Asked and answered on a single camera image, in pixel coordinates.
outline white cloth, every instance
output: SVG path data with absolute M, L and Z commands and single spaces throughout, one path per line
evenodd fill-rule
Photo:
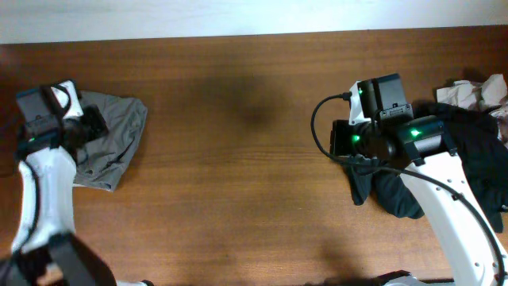
M 498 138 L 508 148 L 508 97 L 502 75 L 491 75 L 485 83 L 460 80 L 453 87 L 437 90 L 437 101 L 467 110 L 484 111 L 500 106 L 490 115 L 498 119 Z

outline white backdrop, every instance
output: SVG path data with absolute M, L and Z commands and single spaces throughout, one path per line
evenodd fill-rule
M 0 0 L 0 44 L 508 24 L 508 0 Z

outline dark gray fabric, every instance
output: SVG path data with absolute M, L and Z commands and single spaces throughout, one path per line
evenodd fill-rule
M 97 105 L 109 133 L 78 152 L 74 184 L 114 191 L 139 145 L 148 109 L 139 99 L 81 91 L 82 107 Z

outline brown wooden surface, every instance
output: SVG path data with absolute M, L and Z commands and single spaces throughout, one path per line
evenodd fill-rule
M 357 79 L 399 72 L 410 102 L 448 79 L 508 75 L 508 28 L 414 29 L 0 46 L 2 123 L 16 91 L 72 78 L 148 107 L 140 148 L 114 193 L 74 192 L 79 236 L 123 280 L 304 284 L 399 269 L 450 276 L 426 219 L 353 205 L 322 156 L 310 114 Z M 324 106 L 328 143 L 342 101 Z M 9 170 L 13 129 L 2 133 Z M 0 250 L 21 200 L 0 179 Z M 508 246 L 508 235 L 499 235 Z

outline green light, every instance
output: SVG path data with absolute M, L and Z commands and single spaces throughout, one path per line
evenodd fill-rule
M 420 131 L 418 131 L 418 130 L 416 130 L 416 129 L 412 129 L 412 130 L 411 130 L 411 135 L 413 135 L 413 137 L 416 137 L 416 136 L 418 136 L 418 135 L 420 135 L 420 134 L 421 134 L 421 132 L 420 132 Z

